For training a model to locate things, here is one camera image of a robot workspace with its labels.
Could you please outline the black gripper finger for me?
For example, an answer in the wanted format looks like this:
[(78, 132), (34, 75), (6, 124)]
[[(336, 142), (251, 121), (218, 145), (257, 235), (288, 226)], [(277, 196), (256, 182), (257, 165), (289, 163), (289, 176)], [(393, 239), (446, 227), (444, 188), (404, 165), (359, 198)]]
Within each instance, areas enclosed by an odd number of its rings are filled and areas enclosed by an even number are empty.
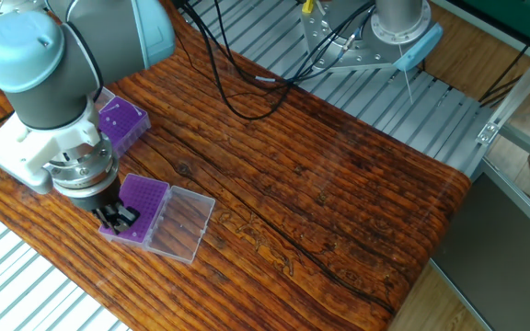
[(121, 204), (117, 205), (116, 227), (130, 228), (136, 220), (140, 217), (140, 212), (133, 207), (125, 207)]
[(130, 228), (130, 220), (119, 210), (113, 208), (98, 209), (98, 218), (102, 225), (114, 234), (120, 234)]

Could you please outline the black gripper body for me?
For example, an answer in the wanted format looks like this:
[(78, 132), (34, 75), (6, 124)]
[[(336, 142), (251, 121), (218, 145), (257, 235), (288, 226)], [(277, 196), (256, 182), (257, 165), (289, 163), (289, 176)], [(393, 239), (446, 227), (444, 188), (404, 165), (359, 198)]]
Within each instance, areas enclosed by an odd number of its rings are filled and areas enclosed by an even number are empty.
[(113, 182), (97, 193), (87, 197), (70, 197), (69, 200), (77, 207), (94, 212), (97, 216), (103, 215), (106, 219), (118, 217), (118, 206), (122, 205), (120, 194), (121, 182), (114, 179)]

